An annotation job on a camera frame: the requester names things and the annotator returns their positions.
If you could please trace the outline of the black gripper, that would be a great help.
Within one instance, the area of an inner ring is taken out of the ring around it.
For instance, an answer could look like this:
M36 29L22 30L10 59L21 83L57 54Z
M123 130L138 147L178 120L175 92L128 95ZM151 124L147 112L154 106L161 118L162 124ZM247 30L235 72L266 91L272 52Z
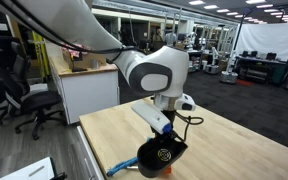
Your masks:
M150 127L155 137L171 134L173 130L175 114L175 111L162 110L152 115L152 122Z

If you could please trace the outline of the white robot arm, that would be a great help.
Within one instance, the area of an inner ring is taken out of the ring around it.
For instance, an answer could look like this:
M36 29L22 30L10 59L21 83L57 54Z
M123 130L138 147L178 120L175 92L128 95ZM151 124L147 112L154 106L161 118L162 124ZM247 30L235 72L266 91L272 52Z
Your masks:
M189 67L186 51L164 45L145 54L122 44L98 22L85 0L0 0L0 11L67 49L103 55L116 65L128 85L154 96L154 103L137 103L133 110L158 136L174 138L173 121L166 111L195 109L183 92Z

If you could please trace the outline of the mobile robot base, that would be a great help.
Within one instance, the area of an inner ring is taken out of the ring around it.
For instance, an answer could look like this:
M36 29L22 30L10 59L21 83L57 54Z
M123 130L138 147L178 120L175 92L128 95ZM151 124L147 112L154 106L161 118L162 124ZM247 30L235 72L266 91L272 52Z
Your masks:
M237 56L236 51L233 51L232 55L230 56L230 58L228 60L226 70L221 72L220 81L222 83L227 83L227 84L235 84L236 83L236 80L238 78L238 74L233 71L234 66L235 66L236 56Z

